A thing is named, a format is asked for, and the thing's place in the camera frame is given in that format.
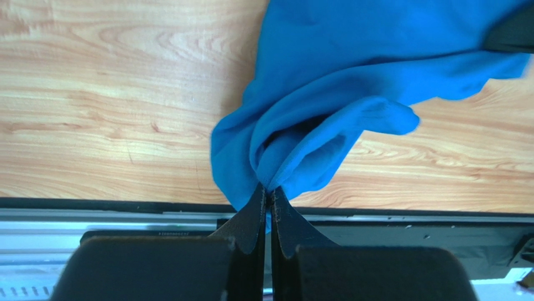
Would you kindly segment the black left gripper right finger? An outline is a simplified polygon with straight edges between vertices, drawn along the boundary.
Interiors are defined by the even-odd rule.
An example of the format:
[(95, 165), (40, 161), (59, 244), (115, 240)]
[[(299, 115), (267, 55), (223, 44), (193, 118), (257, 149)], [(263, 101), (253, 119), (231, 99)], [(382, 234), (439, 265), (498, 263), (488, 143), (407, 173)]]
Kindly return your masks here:
[(271, 246), (275, 300), (304, 300), (314, 283), (310, 266), (323, 248), (337, 248), (289, 202), (280, 187), (271, 193)]

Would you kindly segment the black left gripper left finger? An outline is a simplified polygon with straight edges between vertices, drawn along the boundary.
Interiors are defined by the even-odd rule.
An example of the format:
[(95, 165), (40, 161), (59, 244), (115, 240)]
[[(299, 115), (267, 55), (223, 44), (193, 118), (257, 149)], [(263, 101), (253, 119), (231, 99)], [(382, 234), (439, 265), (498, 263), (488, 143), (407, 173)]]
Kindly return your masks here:
[(224, 300), (262, 300), (266, 236), (266, 189), (258, 184), (247, 204), (209, 235), (231, 242)]

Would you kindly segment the blue t shirt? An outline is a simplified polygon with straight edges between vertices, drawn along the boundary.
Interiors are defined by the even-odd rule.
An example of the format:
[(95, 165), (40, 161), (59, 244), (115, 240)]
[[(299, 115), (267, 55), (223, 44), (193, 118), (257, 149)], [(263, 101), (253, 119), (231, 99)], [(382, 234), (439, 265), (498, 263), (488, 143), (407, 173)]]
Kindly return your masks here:
[(462, 100), (522, 75), (529, 56), (483, 49), (529, 1), (270, 1), (253, 80), (211, 135), (214, 182), (240, 210), (258, 185), (325, 187), (365, 131), (404, 135), (412, 105)]

